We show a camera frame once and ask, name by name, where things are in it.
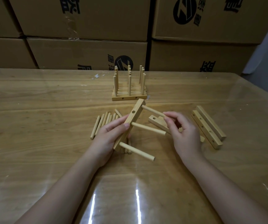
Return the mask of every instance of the black chinese character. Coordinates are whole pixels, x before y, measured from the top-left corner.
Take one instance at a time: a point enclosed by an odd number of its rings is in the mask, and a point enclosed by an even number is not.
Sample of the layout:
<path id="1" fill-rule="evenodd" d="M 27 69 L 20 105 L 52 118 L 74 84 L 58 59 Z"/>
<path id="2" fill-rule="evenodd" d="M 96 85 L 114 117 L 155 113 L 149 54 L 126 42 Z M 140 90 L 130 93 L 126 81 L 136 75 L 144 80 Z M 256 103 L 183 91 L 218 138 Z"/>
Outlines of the black chinese character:
<path id="1" fill-rule="evenodd" d="M 78 70 L 92 70 L 91 66 L 78 64 Z"/>
<path id="2" fill-rule="evenodd" d="M 110 65 L 110 64 L 108 64 L 108 66 L 109 66 L 109 71 L 114 71 L 115 66 L 112 66 L 112 65 Z"/>
<path id="3" fill-rule="evenodd" d="M 113 56 L 111 56 L 111 55 L 108 54 L 108 61 L 109 61 L 110 63 L 114 63 L 114 58 L 113 58 Z"/>
<path id="4" fill-rule="evenodd" d="M 226 0 L 224 11 L 233 11 L 237 13 L 242 6 L 243 0 Z"/>
<path id="5" fill-rule="evenodd" d="M 73 14 L 73 11 L 80 14 L 79 1 L 80 0 L 59 0 L 61 4 L 62 13 L 70 12 Z"/>
<path id="6" fill-rule="evenodd" d="M 199 26 L 200 20 L 201 20 L 201 15 L 196 13 L 195 19 L 194 19 L 194 24 Z"/>
<path id="7" fill-rule="evenodd" d="M 204 6 L 206 5 L 206 0 L 199 0 L 198 9 L 203 11 Z"/>
<path id="8" fill-rule="evenodd" d="M 202 67 L 200 68 L 200 72 L 212 72 L 215 66 L 216 61 L 214 62 L 203 62 Z"/>

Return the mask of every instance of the fingernail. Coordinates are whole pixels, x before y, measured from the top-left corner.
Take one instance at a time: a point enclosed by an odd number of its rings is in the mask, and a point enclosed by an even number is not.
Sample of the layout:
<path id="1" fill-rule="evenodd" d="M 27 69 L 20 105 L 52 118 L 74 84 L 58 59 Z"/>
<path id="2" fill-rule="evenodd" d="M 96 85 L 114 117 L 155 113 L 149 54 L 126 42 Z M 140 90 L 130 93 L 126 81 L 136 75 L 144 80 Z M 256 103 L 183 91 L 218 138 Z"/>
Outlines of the fingernail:
<path id="1" fill-rule="evenodd" d="M 126 129 L 129 129 L 129 127 L 130 127 L 129 123 L 124 123 L 124 125 L 125 125 Z"/>

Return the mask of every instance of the hand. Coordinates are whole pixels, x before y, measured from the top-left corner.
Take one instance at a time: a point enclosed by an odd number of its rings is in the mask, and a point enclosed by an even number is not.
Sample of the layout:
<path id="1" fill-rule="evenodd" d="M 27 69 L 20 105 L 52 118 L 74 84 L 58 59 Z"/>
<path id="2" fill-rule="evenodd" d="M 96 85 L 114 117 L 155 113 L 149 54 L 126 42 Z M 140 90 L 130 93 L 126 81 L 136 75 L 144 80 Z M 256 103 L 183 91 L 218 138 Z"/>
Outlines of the hand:
<path id="1" fill-rule="evenodd" d="M 128 115 L 113 120 L 99 129 L 89 152 L 97 157 L 99 167 L 104 166 L 113 153 L 114 141 L 129 129 L 130 124 L 124 123 Z"/>
<path id="2" fill-rule="evenodd" d="M 184 164 L 202 158 L 200 135 L 196 126 L 183 114 L 177 112 L 164 112 L 164 118 L 171 135 L 174 147 Z"/>

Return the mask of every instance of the forearm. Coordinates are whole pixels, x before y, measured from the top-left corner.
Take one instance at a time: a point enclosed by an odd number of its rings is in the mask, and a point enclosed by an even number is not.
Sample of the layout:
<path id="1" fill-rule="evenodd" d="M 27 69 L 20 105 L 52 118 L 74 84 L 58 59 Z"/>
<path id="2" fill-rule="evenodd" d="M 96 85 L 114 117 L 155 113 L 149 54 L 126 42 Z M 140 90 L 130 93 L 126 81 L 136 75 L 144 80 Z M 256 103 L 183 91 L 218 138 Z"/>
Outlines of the forearm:
<path id="1" fill-rule="evenodd" d="M 71 223 L 97 169 L 88 150 L 17 223 Z"/>
<path id="2" fill-rule="evenodd" d="M 268 223 L 268 211 L 204 157 L 186 166 L 224 223 Z"/>

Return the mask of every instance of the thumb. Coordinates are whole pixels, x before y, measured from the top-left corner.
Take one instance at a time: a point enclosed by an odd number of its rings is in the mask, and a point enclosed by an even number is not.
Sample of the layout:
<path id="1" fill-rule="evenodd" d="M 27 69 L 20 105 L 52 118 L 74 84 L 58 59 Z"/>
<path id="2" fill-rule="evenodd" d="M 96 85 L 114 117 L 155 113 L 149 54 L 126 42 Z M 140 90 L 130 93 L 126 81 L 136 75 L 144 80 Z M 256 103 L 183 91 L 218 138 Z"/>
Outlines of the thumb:
<path id="1" fill-rule="evenodd" d="M 164 117 L 165 122 L 167 123 L 168 129 L 171 131 L 172 136 L 178 136 L 180 132 L 178 131 L 177 126 L 175 125 L 174 121 L 169 117 Z"/>
<path id="2" fill-rule="evenodd" d="M 126 132 L 130 127 L 130 124 L 123 123 L 116 128 L 109 131 L 107 134 L 109 134 L 109 137 L 111 140 L 115 141 L 118 136 L 120 136 L 122 133 Z"/>

